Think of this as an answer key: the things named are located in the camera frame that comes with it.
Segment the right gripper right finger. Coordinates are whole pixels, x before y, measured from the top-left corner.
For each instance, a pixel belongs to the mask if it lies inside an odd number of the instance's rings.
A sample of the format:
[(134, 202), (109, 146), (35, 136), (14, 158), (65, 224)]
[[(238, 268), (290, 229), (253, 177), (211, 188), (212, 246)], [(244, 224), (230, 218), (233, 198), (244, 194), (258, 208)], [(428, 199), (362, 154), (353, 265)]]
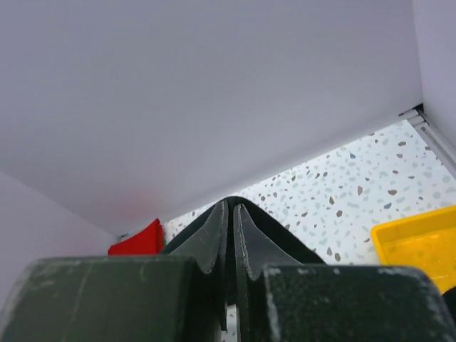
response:
[(302, 264), (233, 214), (239, 341), (453, 341), (440, 292), (408, 266)]

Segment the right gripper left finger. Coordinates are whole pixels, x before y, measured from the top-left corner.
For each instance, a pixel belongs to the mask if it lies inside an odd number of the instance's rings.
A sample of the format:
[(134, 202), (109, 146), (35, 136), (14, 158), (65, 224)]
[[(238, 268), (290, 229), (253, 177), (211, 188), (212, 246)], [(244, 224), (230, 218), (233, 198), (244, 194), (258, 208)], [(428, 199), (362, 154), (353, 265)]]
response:
[(169, 254), (40, 259), (1, 312), (3, 341), (219, 341), (227, 203)]

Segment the black t shirt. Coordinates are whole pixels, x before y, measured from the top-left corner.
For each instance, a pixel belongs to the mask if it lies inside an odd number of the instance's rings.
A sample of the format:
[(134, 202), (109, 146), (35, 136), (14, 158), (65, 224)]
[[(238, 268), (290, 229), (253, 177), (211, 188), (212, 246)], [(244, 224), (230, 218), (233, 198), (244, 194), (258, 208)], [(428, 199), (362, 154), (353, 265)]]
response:
[[(306, 247), (289, 230), (282, 226), (277, 220), (270, 216), (253, 202), (238, 196), (225, 197), (220, 202), (226, 202), (228, 206), (228, 239), (226, 264), (235, 266), (234, 258), (234, 234), (233, 234), (233, 212), (237, 205), (244, 205), (255, 223), (256, 227), (272, 240), (278, 247), (288, 255), (302, 264), (325, 264), (325, 261), (316, 253)], [(215, 205), (209, 207), (205, 212), (195, 217), (190, 224), (183, 229), (175, 238), (166, 244), (161, 254), (169, 254), (178, 248), (183, 242), (189, 239), (207, 221)]]

